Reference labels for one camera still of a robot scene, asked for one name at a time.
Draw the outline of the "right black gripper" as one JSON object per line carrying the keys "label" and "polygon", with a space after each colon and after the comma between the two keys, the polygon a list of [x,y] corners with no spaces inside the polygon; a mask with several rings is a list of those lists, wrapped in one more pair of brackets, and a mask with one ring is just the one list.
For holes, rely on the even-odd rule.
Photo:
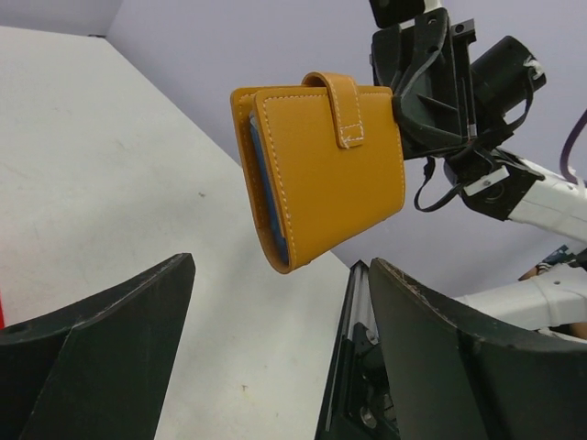
{"label": "right black gripper", "polygon": [[382,88],[369,136],[404,160],[443,160],[454,183],[537,182],[540,173],[501,146],[525,122],[508,122],[517,105],[531,107],[546,83],[531,51],[506,36],[478,59],[473,20],[452,23],[437,1],[372,1],[377,31],[371,68]]}

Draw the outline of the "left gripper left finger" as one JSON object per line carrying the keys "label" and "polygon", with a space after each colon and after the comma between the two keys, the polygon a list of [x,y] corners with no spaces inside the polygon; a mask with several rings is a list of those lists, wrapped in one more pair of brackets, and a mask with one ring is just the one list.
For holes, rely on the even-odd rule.
{"label": "left gripper left finger", "polygon": [[2,438],[154,438],[194,276],[192,255],[177,254],[2,329]]}

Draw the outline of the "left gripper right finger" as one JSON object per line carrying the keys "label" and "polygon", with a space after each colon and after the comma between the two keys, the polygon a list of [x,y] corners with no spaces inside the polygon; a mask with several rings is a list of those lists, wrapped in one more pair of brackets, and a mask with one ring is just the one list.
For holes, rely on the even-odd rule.
{"label": "left gripper right finger", "polygon": [[586,347],[476,311],[375,258],[371,303],[403,439],[583,439]]}

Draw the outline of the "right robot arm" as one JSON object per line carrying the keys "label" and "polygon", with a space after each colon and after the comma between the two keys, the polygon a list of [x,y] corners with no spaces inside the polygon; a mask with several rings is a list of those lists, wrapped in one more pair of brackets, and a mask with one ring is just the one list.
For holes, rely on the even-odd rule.
{"label": "right robot arm", "polygon": [[[586,168],[583,1],[377,1],[380,28],[407,24],[396,54],[374,52],[409,174],[406,205],[361,239],[445,293],[510,282],[564,240],[584,239],[586,201],[567,168]],[[477,13],[496,38],[469,55]]]}

